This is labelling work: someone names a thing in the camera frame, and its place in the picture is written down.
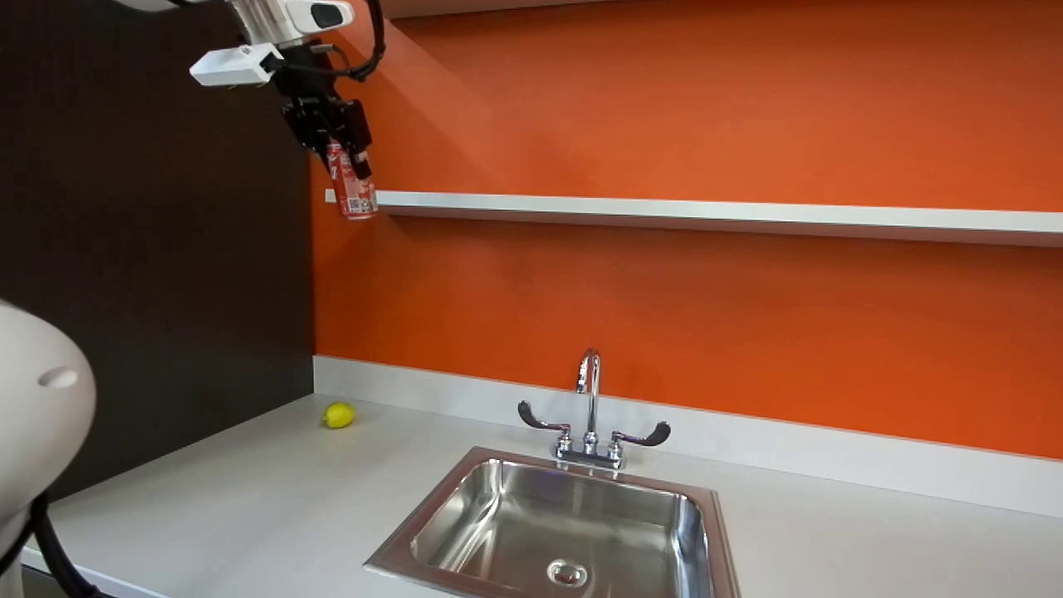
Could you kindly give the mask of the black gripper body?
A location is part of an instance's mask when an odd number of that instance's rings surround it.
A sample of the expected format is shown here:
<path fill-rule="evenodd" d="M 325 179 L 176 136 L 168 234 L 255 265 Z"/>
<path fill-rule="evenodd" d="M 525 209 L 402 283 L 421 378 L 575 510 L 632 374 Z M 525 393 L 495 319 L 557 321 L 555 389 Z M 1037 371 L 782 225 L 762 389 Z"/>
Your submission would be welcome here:
<path fill-rule="evenodd" d="M 286 96 L 283 118 L 319 158 L 329 158 L 329 142 L 371 145 L 362 102 L 334 93 L 334 74 L 323 54 L 290 54 L 273 85 Z"/>

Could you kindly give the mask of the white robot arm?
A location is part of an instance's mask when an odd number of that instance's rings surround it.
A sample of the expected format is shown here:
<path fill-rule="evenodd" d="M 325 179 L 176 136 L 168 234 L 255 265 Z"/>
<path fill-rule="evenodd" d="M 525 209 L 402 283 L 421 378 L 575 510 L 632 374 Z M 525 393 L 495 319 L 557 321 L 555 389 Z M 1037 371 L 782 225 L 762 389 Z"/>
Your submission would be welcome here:
<path fill-rule="evenodd" d="M 325 165 L 346 164 L 359 183 L 371 179 L 370 118 L 359 99 L 341 99 L 334 80 L 366 84 L 384 56 L 384 13 L 366 0 L 371 50 L 366 64 L 332 68 L 325 33 L 354 23 L 348 0 L 222 0 L 241 23 L 237 48 L 206 50 L 190 75 L 206 85 L 273 85 L 297 141 Z"/>

